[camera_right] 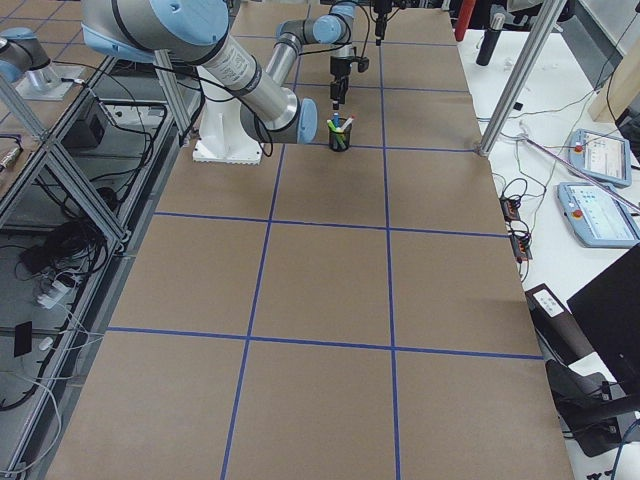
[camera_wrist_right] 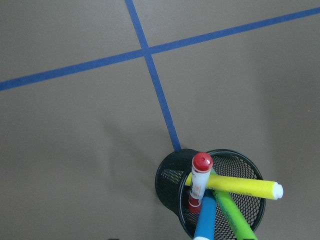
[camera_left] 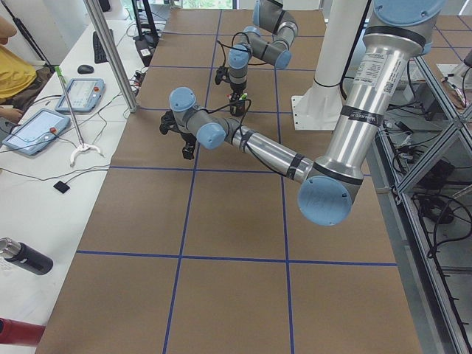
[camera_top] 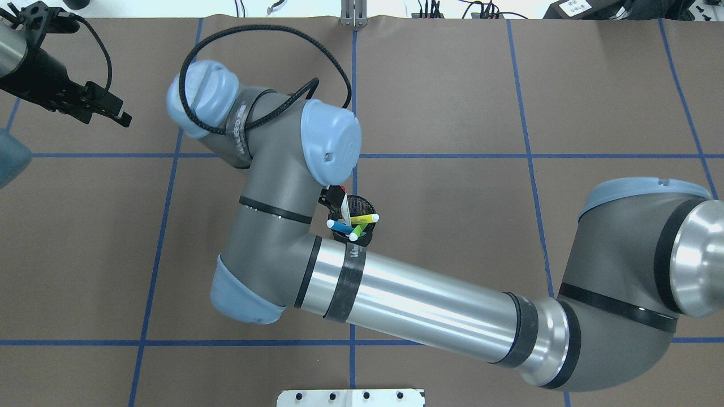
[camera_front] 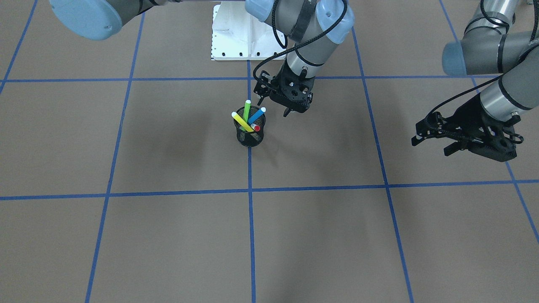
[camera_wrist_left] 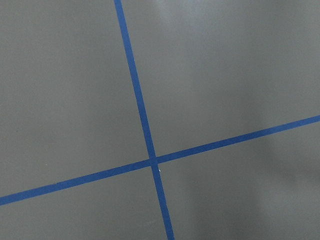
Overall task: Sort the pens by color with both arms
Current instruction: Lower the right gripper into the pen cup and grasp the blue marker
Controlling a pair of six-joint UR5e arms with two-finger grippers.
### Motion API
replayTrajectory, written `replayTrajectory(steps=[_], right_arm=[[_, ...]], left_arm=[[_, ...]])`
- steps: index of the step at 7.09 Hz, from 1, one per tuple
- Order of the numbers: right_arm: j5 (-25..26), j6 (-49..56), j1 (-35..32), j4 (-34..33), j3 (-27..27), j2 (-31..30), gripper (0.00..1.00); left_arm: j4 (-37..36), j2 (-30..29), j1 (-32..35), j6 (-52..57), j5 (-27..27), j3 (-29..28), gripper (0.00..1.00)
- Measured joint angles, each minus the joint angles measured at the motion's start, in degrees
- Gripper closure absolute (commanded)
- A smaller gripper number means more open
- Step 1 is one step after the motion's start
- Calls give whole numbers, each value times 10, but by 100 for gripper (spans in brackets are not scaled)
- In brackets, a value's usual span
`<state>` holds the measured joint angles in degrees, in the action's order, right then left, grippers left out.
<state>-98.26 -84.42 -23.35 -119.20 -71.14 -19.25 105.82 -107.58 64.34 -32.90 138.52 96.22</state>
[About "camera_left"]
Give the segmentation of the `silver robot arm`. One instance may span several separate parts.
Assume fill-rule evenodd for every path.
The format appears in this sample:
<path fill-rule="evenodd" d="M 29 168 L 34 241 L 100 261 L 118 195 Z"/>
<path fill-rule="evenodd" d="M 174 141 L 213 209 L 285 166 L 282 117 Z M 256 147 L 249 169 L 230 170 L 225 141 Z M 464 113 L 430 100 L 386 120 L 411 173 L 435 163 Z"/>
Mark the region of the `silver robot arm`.
<path fill-rule="evenodd" d="M 361 166 L 384 120 L 407 63 L 431 47 L 443 1 L 335 1 L 312 86 L 293 98 L 294 124 L 330 130 L 327 151 L 309 159 L 197 104 L 187 87 L 174 89 L 162 133 L 175 131 L 211 150 L 229 143 L 268 169 L 301 184 L 297 203 L 311 222 L 342 222 L 364 180 Z"/>
<path fill-rule="evenodd" d="M 256 1 L 252 20 L 251 26 L 235 35 L 237 43 L 229 50 L 225 75 L 232 89 L 232 102 L 241 100 L 246 90 L 249 61 L 256 58 L 275 69 L 285 69 L 292 58 L 291 45 L 298 36 L 296 20 L 283 9 L 281 1 Z"/>

